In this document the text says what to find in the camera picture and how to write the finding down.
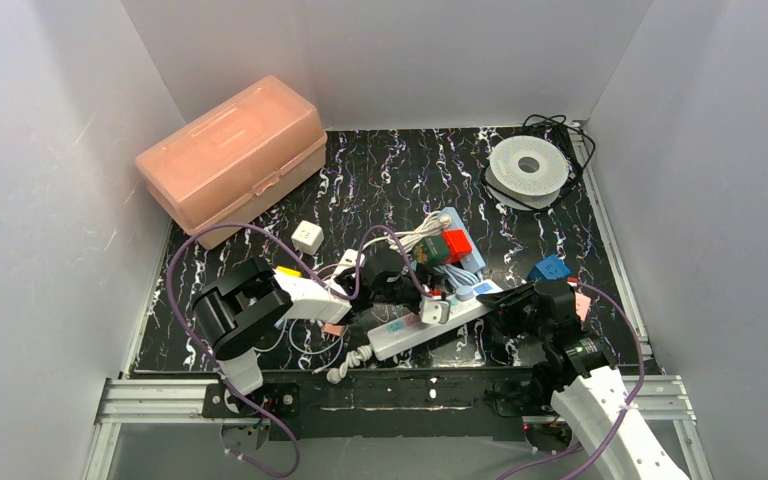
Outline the blue cube adapter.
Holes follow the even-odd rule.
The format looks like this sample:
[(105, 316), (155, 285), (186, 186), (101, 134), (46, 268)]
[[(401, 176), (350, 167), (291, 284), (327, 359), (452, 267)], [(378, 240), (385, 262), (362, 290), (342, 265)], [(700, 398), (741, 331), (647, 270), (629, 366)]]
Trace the blue cube adapter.
[(571, 270), (563, 260), (557, 255), (549, 255), (538, 261), (529, 271), (527, 280), (529, 282), (539, 280), (567, 280), (572, 276)]

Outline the large white power strip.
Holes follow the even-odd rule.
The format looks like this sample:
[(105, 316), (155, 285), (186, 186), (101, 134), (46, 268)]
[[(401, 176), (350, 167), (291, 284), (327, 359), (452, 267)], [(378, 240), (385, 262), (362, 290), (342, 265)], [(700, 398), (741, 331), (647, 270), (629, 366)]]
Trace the large white power strip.
[(474, 295), (465, 301), (450, 297), (449, 319), (443, 324), (426, 324), (418, 315), (408, 314), (369, 330), (367, 337), (375, 358), (387, 360), (488, 314), (490, 310), (478, 297), (501, 291), (494, 281), (485, 280), (473, 287)]

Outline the white cube adapter orange logo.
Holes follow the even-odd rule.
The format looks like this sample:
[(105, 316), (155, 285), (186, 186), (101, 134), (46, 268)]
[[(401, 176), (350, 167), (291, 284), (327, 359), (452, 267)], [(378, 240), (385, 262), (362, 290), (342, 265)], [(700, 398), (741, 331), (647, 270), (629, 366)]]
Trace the white cube adapter orange logo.
[(324, 231), (312, 222), (303, 220), (291, 235), (291, 243), (295, 250), (302, 254), (313, 256), (324, 241)]

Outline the small white USB power strip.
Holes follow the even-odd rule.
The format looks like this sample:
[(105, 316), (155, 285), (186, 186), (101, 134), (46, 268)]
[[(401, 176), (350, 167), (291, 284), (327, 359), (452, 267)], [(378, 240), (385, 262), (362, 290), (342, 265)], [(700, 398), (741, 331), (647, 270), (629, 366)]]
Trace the small white USB power strip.
[(363, 253), (359, 253), (354, 249), (347, 249), (336, 263), (332, 272), (332, 278), (336, 279), (346, 272), (352, 275), (357, 269), (357, 266), (363, 265), (364, 261), (365, 255)]

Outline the yellow cube socket adapter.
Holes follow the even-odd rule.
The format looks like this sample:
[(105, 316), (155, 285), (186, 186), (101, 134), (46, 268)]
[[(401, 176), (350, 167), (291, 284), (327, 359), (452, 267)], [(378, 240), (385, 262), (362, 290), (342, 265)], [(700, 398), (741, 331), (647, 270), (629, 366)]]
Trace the yellow cube socket adapter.
[(303, 274), (295, 269), (284, 267), (284, 266), (276, 266), (274, 268), (276, 272), (282, 273), (287, 276), (296, 277), (296, 278), (302, 278)]

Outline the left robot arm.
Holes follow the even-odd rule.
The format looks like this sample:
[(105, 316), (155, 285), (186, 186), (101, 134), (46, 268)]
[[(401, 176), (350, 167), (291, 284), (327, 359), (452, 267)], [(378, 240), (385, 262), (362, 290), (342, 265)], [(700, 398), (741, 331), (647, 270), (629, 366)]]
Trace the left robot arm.
[(347, 251), (321, 283), (257, 257), (204, 287), (192, 311), (222, 375), (240, 393), (250, 394), (263, 385), (256, 344), (272, 329), (287, 320), (336, 325), (377, 304), (417, 313), (424, 299), (419, 279), (390, 249), (369, 257)]

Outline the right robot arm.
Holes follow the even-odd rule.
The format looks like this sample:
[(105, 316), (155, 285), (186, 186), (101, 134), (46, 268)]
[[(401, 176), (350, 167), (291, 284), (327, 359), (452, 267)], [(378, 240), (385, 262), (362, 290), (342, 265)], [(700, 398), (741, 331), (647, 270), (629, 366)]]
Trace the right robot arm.
[(561, 417), (576, 439), (563, 453), (587, 454), (571, 479), (590, 468), (605, 479), (686, 478), (637, 407), (645, 365), (638, 365), (637, 380), (627, 387), (610, 348), (584, 327), (576, 299), (585, 287), (581, 281), (542, 279), (478, 295), (496, 332), (532, 336), (545, 355), (527, 384), (490, 396), (526, 412), (547, 407)]

